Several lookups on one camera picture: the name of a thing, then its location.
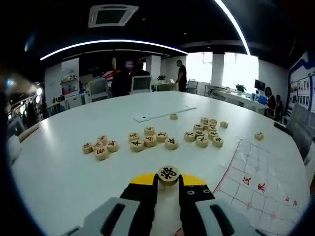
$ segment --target white pillar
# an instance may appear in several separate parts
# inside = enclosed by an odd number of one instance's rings
[[[146,58],[146,70],[149,71],[152,79],[157,79],[161,73],[161,57],[149,56]]]
[[[223,80],[224,54],[213,54],[211,85],[221,87]]]

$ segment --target paper chessboard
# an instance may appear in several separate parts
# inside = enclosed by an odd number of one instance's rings
[[[213,194],[243,213],[254,228],[286,235],[307,204],[301,173],[288,173],[287,165],[292,163],[285,157],[241,140]]]

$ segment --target curved ceiling light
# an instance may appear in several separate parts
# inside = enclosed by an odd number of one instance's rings
[[[57,54],[59,52],[62,52],[64,50],[67,50],[67,49],[70,49],[70,48],[75,48],[75,47],[88,45],[88,44],[93,44],[93,43],[140,43],[140,44],[147,44],[147,45],[167,48],[167,49],[174,50],[174,51],[177,51],[177,52],[184,53],[184,54],[188,55],[187,52],[181,51],[181,50],[176,49],[176,48],[171,48],[171,47],[168,47],[168,46],[157,44],[157,43],[150,43],[150,42],[137,41],[137,40],[128,40],[128,39],[105,39],[105,40],[97,40],[97,41],[89,41],[89,42],[84,42],[84,43],[78,43],[78,44],[74,44],[74,45],[71,45],[71,46],[68,46],[68,47],[65,47],[65,48],[61,48],[61,49],[58,49],[58,50],[56,50],[56,51],[54,51],[54,52],[52,52],[50,54],[47,54],[46,56],[42,57],[40,60],[44,60],[44,59],[46,59],[46,58],[48,58],[48,57],[50,57],[50,56],[52,56],[54,54]]]
[[[238,25],[238,23],[236,22],[234,16],[232,15],[232,13],[227,9],[227,7],[224,5],[224,3],[222,2],[222,0],[214,0],[216,2],[216,4],[219,5],[219,7],[221,7],[221,9],[224,11],[224,13],[227,15],[227,17],[230,19],[230,21],[232,22],[234,28],[236,29],[238,35],[240,36],[244,47],[246,49],[247,55],[251,55],[250,53],[250,49],[248,48],[247,42],[245,40],[245,37],[243,35],[243,32],[241,31],[240,26]]]

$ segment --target ceiling air conditioner vent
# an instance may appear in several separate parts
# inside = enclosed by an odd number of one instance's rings
[[[89,15],[89,28],[124,26],[138,8],[138,6],[121,4],[92,6]]]

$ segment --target shelf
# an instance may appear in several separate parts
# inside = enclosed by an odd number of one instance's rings
[[[68,80],[67,82],[61,82],[61,85],[63,85],[63,84],[68,84],[68,83],[70,83],[70,82],[72,82],[72,81],[76,81],[76,80],[78,80],[78,79]]]
[[[74,90],[74,91],[70,91],[70,92],[65,92],[63,95],[67,95],[67,94],[69,94],[69,93],[73,93],[73,92],[76,92],[76,91],[78,91],[77,89],[76,90]]]

